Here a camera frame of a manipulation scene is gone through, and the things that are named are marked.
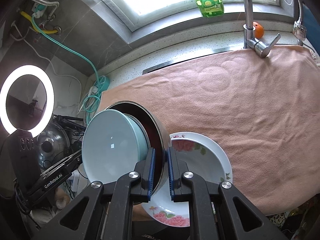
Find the ceramic bowl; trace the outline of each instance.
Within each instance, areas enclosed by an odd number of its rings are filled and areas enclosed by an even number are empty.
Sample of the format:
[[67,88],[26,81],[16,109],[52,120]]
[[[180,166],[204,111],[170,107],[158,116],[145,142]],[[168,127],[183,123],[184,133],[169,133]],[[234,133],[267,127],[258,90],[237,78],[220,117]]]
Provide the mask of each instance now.
[[[225,180],[232,182],[230,162],[216,142],[204,135],[189,132],[171,134],[170,137],[177,157],[187,163],[190,171],[210,182],[220,183]],[[142,203],[142,207],[155,220],[168,226],[190,225],[188,202],[174,203],[171,200],[167,172],[161,177],[160,185],[151,200]]]
[[117,110],[104,110],[90,121],[83,138],[82,160],[90,182],[117,181],[145,160],[148,145],[134,120]]

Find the faucet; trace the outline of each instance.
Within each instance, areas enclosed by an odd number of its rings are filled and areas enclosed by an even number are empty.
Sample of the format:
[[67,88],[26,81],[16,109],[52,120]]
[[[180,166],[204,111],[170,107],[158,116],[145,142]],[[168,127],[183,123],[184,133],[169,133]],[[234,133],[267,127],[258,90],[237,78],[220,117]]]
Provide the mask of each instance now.
[[307,28],[302,25],[303,22],[303,6],[302,0],[298,0],[299,4],[299,19],[294,22],[292,33],[297,37],[297,45],[303,46],[303,42],[307,36]]
[[252,0],[244,0],[245,25],[244,28],[244,49],[253,49],[261,58],[265,58],[273,46],[281,38],[280,33],[273,39],[270,45],[266,45],[254,36]]

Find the countertop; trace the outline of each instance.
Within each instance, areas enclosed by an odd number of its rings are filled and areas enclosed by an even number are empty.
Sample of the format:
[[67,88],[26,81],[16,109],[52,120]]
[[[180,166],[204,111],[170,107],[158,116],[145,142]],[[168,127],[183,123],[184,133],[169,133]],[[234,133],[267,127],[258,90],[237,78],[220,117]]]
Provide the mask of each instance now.
[[[286,31],[265,31],[261,40],[265,43],[270,43],[278,33],[281,34],[281,39],[278,44],[296,44],[296,37],[291,32]],[[243,46],[243,38],[242,31],[221,33],[184,41],[159,49],[108,73],[107,76],[110,78],[109,88],[114,88],[141,76],[143,70],[170,60],[186,60],[188,57],[200,57],[203,54],[206,54],[206,52],[209,54],[213,49],[241,47]],[[312,47],[308,40],[305,40],[305,43]],[[317,53],[316,57],[317,62],[319,63],[319,55]]]

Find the floral plate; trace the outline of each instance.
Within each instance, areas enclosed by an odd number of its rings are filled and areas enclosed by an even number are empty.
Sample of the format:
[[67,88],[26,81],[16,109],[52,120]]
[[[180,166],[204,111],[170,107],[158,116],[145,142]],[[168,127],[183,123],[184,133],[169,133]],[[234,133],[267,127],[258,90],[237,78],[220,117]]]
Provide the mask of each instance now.
[[[174,133],[170,137],[177,157],[187,163],[190,171],[210,182],[232,182],[229,159],[216,142],[204,135],[191,132]],[[168,226],[190,226],[188,202],[174,203],[171,200],[167,172],[164,172],[151,200],[142,203],[142,207],[151,217]]]

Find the fabric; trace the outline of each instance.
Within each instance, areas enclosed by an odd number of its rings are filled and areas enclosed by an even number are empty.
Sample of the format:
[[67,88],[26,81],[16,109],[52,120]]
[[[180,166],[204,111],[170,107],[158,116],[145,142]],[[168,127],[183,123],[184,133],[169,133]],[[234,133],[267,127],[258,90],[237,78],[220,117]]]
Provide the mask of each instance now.
[[169,133],[192,131],[226,152],[233,184],[265,215],[320,192],[320,72],[302,47],[252,49],[175,64],[103,92],[150,110]]

